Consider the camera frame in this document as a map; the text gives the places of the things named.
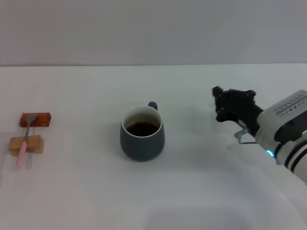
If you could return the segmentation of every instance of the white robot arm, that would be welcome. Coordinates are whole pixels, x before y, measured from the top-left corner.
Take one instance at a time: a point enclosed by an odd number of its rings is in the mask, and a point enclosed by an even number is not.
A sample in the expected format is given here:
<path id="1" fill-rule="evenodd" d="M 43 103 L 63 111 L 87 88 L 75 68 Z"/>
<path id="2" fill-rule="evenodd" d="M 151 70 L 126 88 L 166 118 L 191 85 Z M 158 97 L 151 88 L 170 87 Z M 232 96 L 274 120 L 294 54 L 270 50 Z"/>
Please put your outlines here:
<path id="1" fill-rule="evenodd" d="M 278 164 L 307 183 L 307 91 L 300 90 L 266 110 L 255 105 L 256 93 L 213 88 L 219 122 L 237 122 Z"/>

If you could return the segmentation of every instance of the mug handle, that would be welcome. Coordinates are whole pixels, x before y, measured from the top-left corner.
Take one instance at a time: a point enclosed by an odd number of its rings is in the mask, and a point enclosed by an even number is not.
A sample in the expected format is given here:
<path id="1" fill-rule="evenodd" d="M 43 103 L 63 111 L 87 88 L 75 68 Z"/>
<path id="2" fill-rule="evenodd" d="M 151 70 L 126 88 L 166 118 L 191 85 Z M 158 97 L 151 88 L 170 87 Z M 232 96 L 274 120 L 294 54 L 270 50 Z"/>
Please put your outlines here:
<path id="1" fill-rule="evenodd" d="M 152 108 L 158 110 L 158 105 L 157 105 L 156 102 L 149 102 L 149 103 L 148 103 L 148 106 L 150 106 L 150 107 L 152 107 Z"/>

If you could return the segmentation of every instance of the mug rim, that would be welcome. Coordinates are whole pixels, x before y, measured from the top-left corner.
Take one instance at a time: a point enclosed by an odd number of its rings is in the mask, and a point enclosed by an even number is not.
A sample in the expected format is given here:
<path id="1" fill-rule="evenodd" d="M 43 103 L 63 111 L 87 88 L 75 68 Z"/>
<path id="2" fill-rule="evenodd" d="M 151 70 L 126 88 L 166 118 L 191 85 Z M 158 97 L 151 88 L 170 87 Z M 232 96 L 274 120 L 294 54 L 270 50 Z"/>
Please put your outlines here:
<path id="1" fill-rule="evenodd" d="M 140 136 L 136 136 L 136 135 L 131 134 L 130 132 L 127 131 L 127 129 L 125 128 L 125 126 L 124 126 L 124 124 L 123 124 L 124 118 L 127 116 L 127 114 L 128 114 L 129 112 L 131 112 L 131 111 L 134 110 L 134 109 L 142 108 L 142 107 L 147 107 L 147 108 L 149 108 L 149 109 L 153 109 L 153 110 L 159 115 L 160 120 L 161 120 L 161 124 L 160 124 L 160 127 L 158 128 L 158 130 L 155 131 L 153 134 L 151 134 L 151 135 L 149 135 L 149 136 L 144 136 L 144 137 L 140 137 Z M 151 137 L 151 136 L 155 135 L 156 133 L 158 133 L 158 132 L 161 130 L 162 125 L 163 125 L 163 120 L 162 120 L 161 115 L 159 114 L 158 110 L 156 110 L 155 108 L 152 108 L 151 106 L 148 106 L 148 105 L 142 105 L 142 106 L 138 106 L 138 107 L 133 107 L 133 108 L 131 108 L 130 110 L 128 110 L 128 111 L 124 114 L 123 119 L 121 120 L 121 126 L 123 127 L 123 129 L 125 130 L 125 132 L 128 133 L 129 135 L 133 136 L 133 137 L 136 137 L 136 138 L 148 138 L 148 137 Z"/>

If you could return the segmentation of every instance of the spoon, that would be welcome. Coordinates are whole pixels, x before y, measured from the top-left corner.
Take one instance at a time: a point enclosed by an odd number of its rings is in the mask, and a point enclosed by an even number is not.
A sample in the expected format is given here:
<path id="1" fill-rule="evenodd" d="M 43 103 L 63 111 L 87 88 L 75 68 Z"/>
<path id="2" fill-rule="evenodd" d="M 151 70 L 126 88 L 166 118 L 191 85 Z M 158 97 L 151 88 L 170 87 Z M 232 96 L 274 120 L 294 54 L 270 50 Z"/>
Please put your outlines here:
<path id="1" fill-rule="evenodd" d="M 19 155 L 18 155 L 18 160 L 17 160 L 17 166 L 18 167 L 23 167 L 25 158 L 27 156 L 27 145 L 28 145 L 28 139 L 29 139 L 29 129 L 30 129 L 30 124 L 32 121 L 34 121 L 37 118 L 37 114 L 31 114 L 25 118 L 25 121 L 28 123 L 27 131 L 25 132 L 24 136 L 24 141 L 21 144 L 20 150 L 19 150 Z"/>

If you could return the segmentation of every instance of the blue indicator light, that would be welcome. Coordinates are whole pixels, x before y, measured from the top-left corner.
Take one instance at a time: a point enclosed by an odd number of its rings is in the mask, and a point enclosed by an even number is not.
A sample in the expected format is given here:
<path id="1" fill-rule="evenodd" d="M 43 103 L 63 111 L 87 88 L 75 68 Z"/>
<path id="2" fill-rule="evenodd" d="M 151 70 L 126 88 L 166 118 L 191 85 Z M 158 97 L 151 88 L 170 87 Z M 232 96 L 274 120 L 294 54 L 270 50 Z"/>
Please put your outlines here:
<path id="1" fill-rule="evenodd" d="M 268 153 L 271 157 L 274 157 L 274 153 L 272 153 L 270 150 L 267 150 L 267 153 Z"/>

